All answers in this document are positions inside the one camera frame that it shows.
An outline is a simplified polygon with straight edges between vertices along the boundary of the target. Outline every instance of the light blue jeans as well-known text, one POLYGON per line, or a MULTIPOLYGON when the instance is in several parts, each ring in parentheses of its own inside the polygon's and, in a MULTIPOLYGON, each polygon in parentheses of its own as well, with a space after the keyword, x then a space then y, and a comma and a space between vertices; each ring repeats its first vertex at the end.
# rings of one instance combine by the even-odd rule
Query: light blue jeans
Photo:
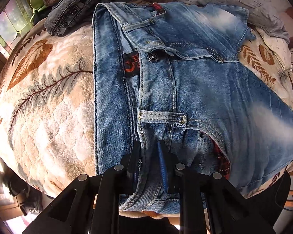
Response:
POLYGON ((120 209, 175 214, 178 195, 163 192, 158 140, 180 162, 219 171, 247 193, 293 160, 293 110, 239 62, 242 42, 254 39, 246 9, 161 6, 96 7, 95 164, 103 173, 140 141, 138 188, 120 209), (122 56, 132 52, 140 71, 127 76, 122 56))

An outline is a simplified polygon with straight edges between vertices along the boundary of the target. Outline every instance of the dark gray clothing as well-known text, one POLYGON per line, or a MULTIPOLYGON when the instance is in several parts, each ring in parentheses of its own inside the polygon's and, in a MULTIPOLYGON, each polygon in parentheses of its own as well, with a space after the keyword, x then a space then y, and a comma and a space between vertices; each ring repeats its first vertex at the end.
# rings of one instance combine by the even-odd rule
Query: dark gray clothing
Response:
POLYGON ((61 0, 52 8, 44 26, 52 36, 62 37, 70 29, 81 25, 87 18, 92 18, 94 9, 99 2, 114 0, 61 0))

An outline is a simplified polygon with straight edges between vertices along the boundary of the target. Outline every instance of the window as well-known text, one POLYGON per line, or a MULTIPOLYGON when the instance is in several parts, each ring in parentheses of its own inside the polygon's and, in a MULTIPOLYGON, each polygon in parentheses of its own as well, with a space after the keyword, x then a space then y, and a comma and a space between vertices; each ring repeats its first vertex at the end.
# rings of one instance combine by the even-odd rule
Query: window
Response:
POLYGON ((19 40, 30 31, 32 10, 26 0, 10 0, 0 14, 0 52, 8 58, 19 40))

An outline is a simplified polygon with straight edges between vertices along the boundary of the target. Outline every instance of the floral blanket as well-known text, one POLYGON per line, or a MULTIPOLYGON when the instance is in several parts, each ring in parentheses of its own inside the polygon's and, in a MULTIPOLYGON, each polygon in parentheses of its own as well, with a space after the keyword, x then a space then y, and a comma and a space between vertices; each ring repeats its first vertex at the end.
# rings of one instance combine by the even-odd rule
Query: floral blanket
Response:
MULTIPOLYGON (((241 63, 293 109, 291 56, 283 39, 253 29, 241 63)), ((0 75, 0 156, 21 178, 56 197, 79 174, 93 176, 92 25, 49 35, 36 25, 0 75)), ((288 166, 293 170, 293 162, 288 166)), ((284 172, 246 197, 271 186, 284 172)))

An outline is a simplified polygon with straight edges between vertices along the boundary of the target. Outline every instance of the black cable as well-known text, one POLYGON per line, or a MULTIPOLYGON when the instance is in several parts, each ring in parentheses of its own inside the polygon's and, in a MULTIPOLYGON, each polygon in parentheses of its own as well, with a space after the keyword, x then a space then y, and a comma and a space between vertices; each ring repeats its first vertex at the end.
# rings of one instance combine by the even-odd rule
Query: black cable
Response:
POLYGON ((276 201, 277 194, 278 194, 278 191, 279 191, 279 189, 280 189, 280 187, 281 187, 281 184, 282 184, 282 182, 283 182, 284 176, 285 176, 285 175, 283 174, 283 175, 282 175, 282 178, 281 178, 281 182, 280 182, 279 187, 278 187, 278 189, 277 189, 277 192, 276 192, 276 194, 275 194, 275 204, 276 204, 279 208, 282 208, 282 209, 284 209, 284 210, 286 210, 286 211, 293 212, 293 209, 287 209, 287 208, 285 208, 285 207, 282 207, 282 206, 280 206, 280 205, 277 203, 277 201, 276 201))

